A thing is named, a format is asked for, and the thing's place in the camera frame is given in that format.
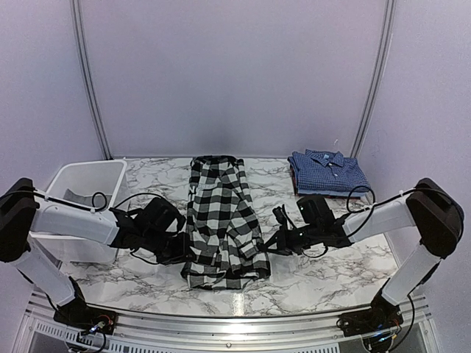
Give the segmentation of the black white checkered shirt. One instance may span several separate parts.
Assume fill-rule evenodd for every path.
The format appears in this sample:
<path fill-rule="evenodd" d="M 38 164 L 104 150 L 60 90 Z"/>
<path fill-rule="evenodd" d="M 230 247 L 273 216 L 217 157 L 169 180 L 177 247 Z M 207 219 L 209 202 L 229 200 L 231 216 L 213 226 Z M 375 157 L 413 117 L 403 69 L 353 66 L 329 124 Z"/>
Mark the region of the black white checkered shirt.
<path fill-rule="evenodd" d="M 181 276 L 190 288 L 241 290 L 270 277 L 242 159 L 200 156 L 191 161 L 186 232 L 190 259 Z"/>

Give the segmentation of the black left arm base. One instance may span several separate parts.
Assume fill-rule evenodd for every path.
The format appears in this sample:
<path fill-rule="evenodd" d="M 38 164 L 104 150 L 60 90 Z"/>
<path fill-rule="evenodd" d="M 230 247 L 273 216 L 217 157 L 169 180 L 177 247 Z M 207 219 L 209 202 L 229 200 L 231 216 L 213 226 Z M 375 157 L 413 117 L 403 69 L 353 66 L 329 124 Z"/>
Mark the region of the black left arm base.
<path fill-rule="evenodd" d="M 117 317 L 115 311 L 88 305 L 81 291 L 76 290 L 71 302 L 63 306 L 56 306 L 53 319 L 60 324 L 82 329 L 89 333 L 100 332 L 112 335 Z"/>

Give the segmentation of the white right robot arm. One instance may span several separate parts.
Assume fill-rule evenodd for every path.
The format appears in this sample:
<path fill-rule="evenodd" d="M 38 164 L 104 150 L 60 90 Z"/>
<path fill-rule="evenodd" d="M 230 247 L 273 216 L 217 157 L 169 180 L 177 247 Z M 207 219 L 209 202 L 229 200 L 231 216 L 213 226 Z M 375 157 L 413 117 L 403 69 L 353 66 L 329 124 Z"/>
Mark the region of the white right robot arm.
<path fill-rule="evenodd" d="M 456 250 L 464 234 L 462 207 L 429 178 L 390 199 L 339 218 L 322 196 L 304 196 L 297 206 L 304 226 L 295 226 L 282 207 L 275 208 L 280 227 L 261 251 L 288 256 L 302 254 L 317 244 L 341 249 L 397 229 L 418 230 L 418 245 L 365 312 L 364 322 L 371 329 L 380 329 L 392 319 L 393 307 L 431 277 L 440 262 Z"/>

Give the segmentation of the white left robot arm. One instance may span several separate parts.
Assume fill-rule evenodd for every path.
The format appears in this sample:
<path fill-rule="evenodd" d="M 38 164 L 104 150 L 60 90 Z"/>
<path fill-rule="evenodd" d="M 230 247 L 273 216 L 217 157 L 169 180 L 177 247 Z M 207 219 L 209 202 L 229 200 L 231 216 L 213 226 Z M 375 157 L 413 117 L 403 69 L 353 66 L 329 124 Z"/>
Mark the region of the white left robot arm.
<path fill-rule="evenodd" d="M 1 196 L 1 261 L 16 268 L 63 308 L 77 327 L 87 327 L 93 311 L 80 290 L 38 248 L 33 232 L 73 236 L 114 249 L 146 250 L 158 265 L 189 258 L 185 217 L 162 196 L 151 195 L 144 207 L 87 207 L 35 189 L 31 179 L 18 180 Z"/>

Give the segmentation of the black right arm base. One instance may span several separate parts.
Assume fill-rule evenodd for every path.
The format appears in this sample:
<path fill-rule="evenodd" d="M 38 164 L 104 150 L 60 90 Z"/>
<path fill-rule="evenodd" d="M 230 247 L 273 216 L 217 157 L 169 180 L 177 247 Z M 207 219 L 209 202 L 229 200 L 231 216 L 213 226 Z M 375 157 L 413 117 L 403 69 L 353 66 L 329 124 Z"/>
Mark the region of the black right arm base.
<path fill-rule="evenodd" d="M 370 308 L 342 313 L 336 326 L 345 337 L 364 335 L 384 329 L 401 326 L 404 322 L 400 306 L 393 305 L 383 297 L 383 288 L 377 292 Z"/>

